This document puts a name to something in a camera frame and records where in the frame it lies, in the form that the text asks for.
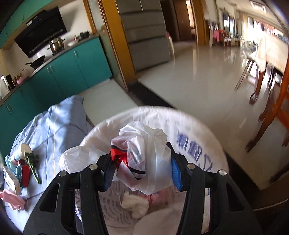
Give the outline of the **red packet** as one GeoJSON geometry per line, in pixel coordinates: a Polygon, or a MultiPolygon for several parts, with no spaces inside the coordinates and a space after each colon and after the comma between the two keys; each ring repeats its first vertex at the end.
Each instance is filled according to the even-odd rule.
{"type": "Polygon", "coordinates": [[[23,187],[28,187],[30,179],[30,167],[25,162],[25,160],[19,160],[18,164],[21,166],[21,185],[23,187]]]}

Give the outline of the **green vegetable stalk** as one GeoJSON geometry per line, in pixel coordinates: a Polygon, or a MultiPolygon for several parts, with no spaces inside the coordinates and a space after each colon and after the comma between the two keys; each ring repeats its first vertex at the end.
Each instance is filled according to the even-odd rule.
{"type": "Polygon", "coordinates": [[[33,152],[31,153],[25,152],[24,156],[25,156],[25,161],[27,165],[29,166],[35,181],[38,184],[41,184],[41,179],[39,178],[37,169],[36,169],[37,163],[39,162],[39,156],[35,155],[33,152]]]}

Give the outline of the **white plastic bag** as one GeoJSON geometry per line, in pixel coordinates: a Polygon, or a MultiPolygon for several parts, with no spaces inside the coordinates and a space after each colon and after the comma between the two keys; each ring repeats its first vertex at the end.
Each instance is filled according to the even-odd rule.
{"type": "Polygon", "coordinates": [[[171,186],[171,151],[161,128],[132,121],[120,129],[105,124],[94,127],[79,146],[66,150],[59,167],[69,173],[82,171],[111,154],[116,165],[113,179],[132,191],[151,195],[171,186]]]}

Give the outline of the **white trash bag bin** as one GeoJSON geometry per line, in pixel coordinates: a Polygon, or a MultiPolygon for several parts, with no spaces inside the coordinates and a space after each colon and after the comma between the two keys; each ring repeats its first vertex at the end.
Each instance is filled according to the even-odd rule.
{"type": "Polygon", "coordinates": [[[63,168],[83,170],[111,146],[128,155],[116,168],[100,203],[109,234],[174,234],[186,194],[171,181],[171,150],[204,171],[228,169],[222,147],[196,118],[165,107],[142,106],[95,126],[67,151],[63,168]]]}

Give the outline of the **teal kitchen cabinets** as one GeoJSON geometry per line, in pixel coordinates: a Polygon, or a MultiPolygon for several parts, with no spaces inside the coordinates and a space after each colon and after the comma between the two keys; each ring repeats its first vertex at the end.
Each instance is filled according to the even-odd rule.
{"type": "Polygon", "coordinates": [[[1,155],[39,113],[109,78],[112,72],[99,36],[54,56],[1,100],[1,155]]]}

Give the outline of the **pink plastic bag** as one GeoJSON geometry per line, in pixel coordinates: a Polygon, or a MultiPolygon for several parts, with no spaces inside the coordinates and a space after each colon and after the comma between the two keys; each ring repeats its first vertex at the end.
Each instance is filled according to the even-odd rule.
{"type": "Polygon", "coordinates": [[[3,190],[0,192],[1,200],[8,203],[12,210],[22,211],[25,207],[25,201],[19,195],[14,194],[10,190],[3,190]]]}

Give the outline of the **white medicine box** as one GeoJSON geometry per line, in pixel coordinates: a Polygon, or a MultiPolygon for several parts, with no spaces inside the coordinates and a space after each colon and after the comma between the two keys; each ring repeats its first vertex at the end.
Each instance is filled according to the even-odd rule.
{"type": "Polygon", "coordinates": [[[13,191],[16,195],[20,195],[20,182],[7,166],[3,167],[3,177],[10,190],[13,191]]]}

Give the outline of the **light blue tablecloth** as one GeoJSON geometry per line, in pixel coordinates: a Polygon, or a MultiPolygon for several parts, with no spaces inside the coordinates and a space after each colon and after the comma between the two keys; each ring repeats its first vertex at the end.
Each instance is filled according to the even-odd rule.
{"type": "Polygon", "coordinates": [[[13,210],[8,204],[4,205],[8,217],[20,231],[23,231],[43,192],[60,172],[60,156],[80,145],[92,129],[87,123],[83,101],[79,95],[66,98],[38,114],[16,135],[8,156],[12,157],[21,144],[29,145],[33,154],[39,157],[36,171],[41,180],[38,184],[34,177],[30,177],[28,187],[21,190],[21,197],[25,200],[23,210],[13,210]]]}

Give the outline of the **light blue face mask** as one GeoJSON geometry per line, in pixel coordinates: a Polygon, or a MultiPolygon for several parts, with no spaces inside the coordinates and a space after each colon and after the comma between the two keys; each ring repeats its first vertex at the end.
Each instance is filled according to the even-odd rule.
{"type": "Polygon", "coordinates": [[[6,156],[4,158],[6,166],[9,168],[9,170],[13,173],[13,175],[18,179],[19,182],[21,182],[22,180],[22,167],[21,164],[19,164],[18,162],[16,162],[16,164],[14,164],[12,162],[12,159],[10,156],[6,156]]]}

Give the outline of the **striped paper cup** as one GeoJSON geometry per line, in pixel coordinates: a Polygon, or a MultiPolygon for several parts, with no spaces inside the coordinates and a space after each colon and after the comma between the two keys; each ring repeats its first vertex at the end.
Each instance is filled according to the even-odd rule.
{"type": "Polygon", "coordinates": [[[28,144],[20,144],[17,150],[12,154],[11,162],[16,165],[19,160],[24,160],[25,153],[32,153],[30,146],[28,144]]]}

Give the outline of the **black frying pan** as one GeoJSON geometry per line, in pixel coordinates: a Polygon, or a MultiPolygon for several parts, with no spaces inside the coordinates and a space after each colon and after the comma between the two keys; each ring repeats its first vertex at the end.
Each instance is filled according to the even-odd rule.
{"type": "Polygon", "coordinates": [[[36,59],[35,61],[33,62],[28,62],[26,63],[26,65],[29,65],[30,67],[32,67],[33,69],[37,69],[39,68],[43,63],[44,63],[44,59],[45,59],[45,56],[41,56],[40,58],[36,59]]]}

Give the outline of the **stainless steel pot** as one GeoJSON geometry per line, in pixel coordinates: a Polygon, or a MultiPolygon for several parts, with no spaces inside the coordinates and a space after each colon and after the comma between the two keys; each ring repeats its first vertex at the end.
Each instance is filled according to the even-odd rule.
{"type": "Polygon", "coordinates": [[[57,37],[48,42],[49,48],[53,54],[57,54],[64,49],[65,47],[64,41],[65,39],[62,39],[61,37],[57,37]]]}

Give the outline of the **dark bowl with lid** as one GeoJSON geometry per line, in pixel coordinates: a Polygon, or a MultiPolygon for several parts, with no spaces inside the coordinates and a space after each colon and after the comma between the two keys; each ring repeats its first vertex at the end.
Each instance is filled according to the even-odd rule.
{"type": "Polygon", "coordinates": [[[81,40],[84,40],[86,38],[89,38],[90,37],[90,33],[89,31],[85,31],[85,32],[81,32],[77,37],[77,41],[81,41],[81,40]]]}

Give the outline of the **black range hood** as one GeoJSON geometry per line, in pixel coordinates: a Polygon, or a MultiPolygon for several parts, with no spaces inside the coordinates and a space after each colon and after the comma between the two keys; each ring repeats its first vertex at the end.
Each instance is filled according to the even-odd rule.
{"type": "Polygon", "coordinates": [[[36,15],[16,38],[15,43],[31,58],[43,49],[49,41],[67,33],[59,8],[43,10],[36,15]]]}

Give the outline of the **grey refrigerator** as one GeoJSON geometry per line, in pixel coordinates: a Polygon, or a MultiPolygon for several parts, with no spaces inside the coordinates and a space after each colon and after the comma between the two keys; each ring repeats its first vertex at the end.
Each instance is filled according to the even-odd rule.
{"type": "Polygon", "coordinates": [[[118,0],[116,4],[135,71],[168,62],[171,56],[160,1],[118,0]]]}

